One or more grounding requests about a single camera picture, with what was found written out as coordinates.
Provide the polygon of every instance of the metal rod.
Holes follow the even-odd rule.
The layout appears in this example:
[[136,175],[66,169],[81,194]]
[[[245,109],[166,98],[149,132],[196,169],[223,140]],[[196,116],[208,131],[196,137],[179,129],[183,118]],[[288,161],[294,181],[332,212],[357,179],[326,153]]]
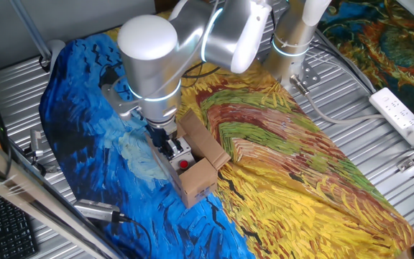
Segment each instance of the metal rod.
[[[7,155],[0,150],[0,176],[7,166]],[[40,220],[95,258],[124,258],[121,251],[101,238],[81,219],[69,211],[44,186],[44,178],[32,177],[18,164],[12,163],[8,180],[0,183],[0,196]]]
[[12,7],[15,12],[19,15],[19,18],[27,28],[29,35],[31,36],[34,44],[41,53],[43,61],[50,62],[52,55],[50,54],[49,48],[46,42],[42,39],[40,31],[36,28],[32,18],[29,16],[27,10],[24,8],[20,0],[10,0]]

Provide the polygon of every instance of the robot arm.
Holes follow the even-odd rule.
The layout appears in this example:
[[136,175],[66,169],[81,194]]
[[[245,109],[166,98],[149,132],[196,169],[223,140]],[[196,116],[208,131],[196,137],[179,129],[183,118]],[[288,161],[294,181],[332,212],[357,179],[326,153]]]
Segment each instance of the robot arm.
[[228,0],[217,10],[201,0],[181,0],[168,20],[155,15],[130,19],[119,31],[118,46],[138,101],[122,101],[112,86],[102,93],[122,119],[130,119],[136,109],[147,120],[152,139],[170,154],[184,66],[201,59],[244,72],[257,54],[270,11],[264,0]]

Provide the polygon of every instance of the cardboard box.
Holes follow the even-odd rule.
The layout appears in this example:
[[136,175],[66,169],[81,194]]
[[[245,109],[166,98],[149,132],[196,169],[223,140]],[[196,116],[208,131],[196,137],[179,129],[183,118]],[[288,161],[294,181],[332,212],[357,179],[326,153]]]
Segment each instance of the cardboard box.
[[191,146],[192,154],[197,161],[180,175],[173,169],[167,158],[153,146],[148,136],[147,139],[155,160],[170,179],[186,208],[189,209],[216,190],[218,170],[231,157],[212,137],[192,110],[189,110],[177,125],[178,137],[183,137]]

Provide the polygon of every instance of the power outlet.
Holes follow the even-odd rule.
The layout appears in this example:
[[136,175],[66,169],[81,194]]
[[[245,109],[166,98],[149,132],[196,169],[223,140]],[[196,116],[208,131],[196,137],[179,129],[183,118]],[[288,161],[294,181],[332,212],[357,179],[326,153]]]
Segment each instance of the power outlet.
[[414,114],[388,89],[370,96],[370,103],[414,147]]

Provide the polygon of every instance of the swirling pattern fabric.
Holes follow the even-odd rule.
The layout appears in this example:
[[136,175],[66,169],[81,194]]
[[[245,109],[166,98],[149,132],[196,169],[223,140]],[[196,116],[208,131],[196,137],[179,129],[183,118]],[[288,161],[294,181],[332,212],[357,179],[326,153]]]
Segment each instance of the swirling pattern fabric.
[[[154,258],[391,258],[414,243],[411,226],[259,63],[240,76],[182,80],[177,117],[192,109],[232,157],[218,191],[185,209],[152,160],[145,120],[121,121],[101,95],[124,74],[116,31],[67,45],[40,114],[76,197],[142,223]],[[115,90],[132,100],[125,81]],[[125,251],[148,253],[135,226],[103,230]]]
[[414,113],[414,16],[396,0],[333,0],[319,29]]

